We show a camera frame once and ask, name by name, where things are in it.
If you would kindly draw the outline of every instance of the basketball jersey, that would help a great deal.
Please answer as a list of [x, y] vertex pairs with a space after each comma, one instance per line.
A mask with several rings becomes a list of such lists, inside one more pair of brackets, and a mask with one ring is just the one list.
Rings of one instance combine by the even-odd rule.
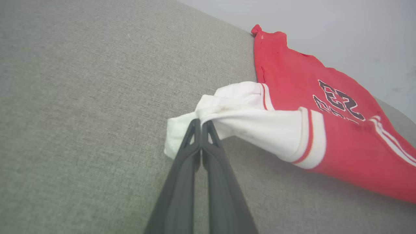
[[416, 203], [416, 150], [395, 131], [373, 96], [314, 56], [289, 49], [286, 34], [266, 33], [259, 25], [251, 32], [264, 108], [308, 110], [305, 149], [288, 161]]

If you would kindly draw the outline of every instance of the gray upholstered couch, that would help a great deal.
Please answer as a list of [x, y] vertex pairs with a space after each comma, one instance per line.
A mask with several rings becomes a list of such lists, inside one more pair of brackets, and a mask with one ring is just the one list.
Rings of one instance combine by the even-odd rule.
[[[172, 163], [166, 120], [255, 80], [250, 33], [175, 0], [2, 1], [0, 233], [141, 233]], [[415, 205], [224, 145], [260, 233], [416, 233]], [[207, 233], [204, 170], [195, 198]]]

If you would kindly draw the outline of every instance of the red stripe trim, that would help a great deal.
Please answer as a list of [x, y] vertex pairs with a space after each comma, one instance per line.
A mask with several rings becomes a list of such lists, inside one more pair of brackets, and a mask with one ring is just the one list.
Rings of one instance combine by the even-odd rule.
[[261, 83], [261, 87], [263, 87], [263, 106], [264, 106], [264, 109], [267, 110], [267, 107], [266, 107], [266, 89], [264, 88], [264, 84], [262, 84], [262, 83]]
[[292, 162], [293, 164], [302, 162], [307, 156], [309, 155], [312, 149], [312, 142], [313, 142], [313, 125], [312, 125], [312, 113], [308, 110], [308, 122], [309, 122], [309, 138], [308, 138], [308, 145], [306, 146], [305, 153], [303, 153], [302, 157], [298, 160]]

